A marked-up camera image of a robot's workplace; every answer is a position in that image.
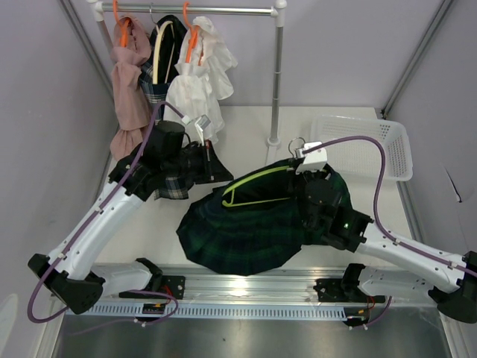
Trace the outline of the green plastic hanger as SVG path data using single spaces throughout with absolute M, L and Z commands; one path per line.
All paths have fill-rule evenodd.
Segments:
M 291 149 L 286 159 L 250 172 L 228 184 L 221 196 L 226 209 L 269 205 L 288 200 L 297 165 L 303 160 Z

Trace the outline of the orange plastic hanger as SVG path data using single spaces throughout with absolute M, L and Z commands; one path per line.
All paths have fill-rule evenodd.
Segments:
M 188 6 L 189 6 L 189 2 L 185 1 L 183 4 L 183 18 L 187 28 L 190 31 L 190 38 L 189 38 L 188 48 L 186 52 L 186 63 L 191 63 L 192 52 L 198 44 L 198 26 L 192 25 L 191 22 L 188 20 L 188 13 L 187 13 Z

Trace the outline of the green plaid skirt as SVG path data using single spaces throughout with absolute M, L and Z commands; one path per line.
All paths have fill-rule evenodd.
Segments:
M 221 205 L 226 186 L 192 203 L 176 230 L 193 263 L 219 274 L 250 276 L 279 268 L 304 245 L 326 244 L 323 229 L 304 228 L 294 192 L 286 201 L 226 209 Z

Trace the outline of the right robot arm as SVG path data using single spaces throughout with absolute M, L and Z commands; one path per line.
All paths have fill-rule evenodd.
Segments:
M 428 298 L 440 313 L 463 323 L 476 322 L 476 253 L 453 254 L 384 228 L 377 216 L 353 209 L 338 186 L 340 176 L 330 166 L 302 172 L 294 193 L 303 226 L 318 233 L 326 245 L 366 254 L 401 270 L 395 274 L 363 264 L 348 265 L 340 283 L 349 301 L 361 296 Z

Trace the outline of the white ruffled skirt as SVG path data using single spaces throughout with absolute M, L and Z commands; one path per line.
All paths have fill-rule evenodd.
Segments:
M 234 93 L 227 70 L 237 67 L 238 61 L 209 18 L 198 16 L 193 19 L 192 25 L 198 26 L 198 44 L 192 52 L 191 63 L 186 63 L 190 38 L 188 31 L 175 65 L 178 75 L 171 82 L 166 96 L 166 101 L 183 116 L 179 117 L 170 107 L 166 107 L 163 118 L 182 124 L 184 116 L 195 119 L 206 115 L 212 123 L 208 140 L 215 144 L 218 142 L 218 132 L 225 126 L 219 101 Z

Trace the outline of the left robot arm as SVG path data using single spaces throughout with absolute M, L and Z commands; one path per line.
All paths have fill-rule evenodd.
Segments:
M 82 314 L 100 298 L 156 297 L 162 270 L 139 258 L 129 264 L 98 266 L 95 261 L 128 217 L 169 178 L 186 186 L 233 179 L 212 146 L 206 116 L 180 122 L 160 121 L 146 141 L 118 161 L 102 193 L 77 227 L 49 254 L 34 254 L 29 269 L 73 313 Z

